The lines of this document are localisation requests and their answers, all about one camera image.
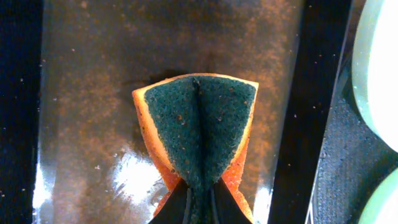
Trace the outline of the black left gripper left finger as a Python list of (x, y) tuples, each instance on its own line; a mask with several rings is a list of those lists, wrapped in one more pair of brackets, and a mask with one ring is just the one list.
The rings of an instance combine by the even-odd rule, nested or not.
[(181, 179), (149, 224), (188, 224), (189, 221), (190, 187)]

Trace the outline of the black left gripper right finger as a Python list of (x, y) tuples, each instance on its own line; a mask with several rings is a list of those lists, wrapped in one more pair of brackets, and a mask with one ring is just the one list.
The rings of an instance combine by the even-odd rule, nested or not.
[(211, 187), (211, 221), (212, 224), (251, 224), (223, 179)]

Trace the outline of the green and yellow sponge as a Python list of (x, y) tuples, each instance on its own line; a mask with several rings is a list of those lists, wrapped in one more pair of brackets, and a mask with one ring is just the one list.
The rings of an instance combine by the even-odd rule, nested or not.
[(212, 223), (211, 187), (223, 179), (241, 211), (253, 215), (239, 191), (254, 116), (257, 82), (191, 73), (133, 91), (146, 149), (168, 188), (190, 187), (189, 223)]

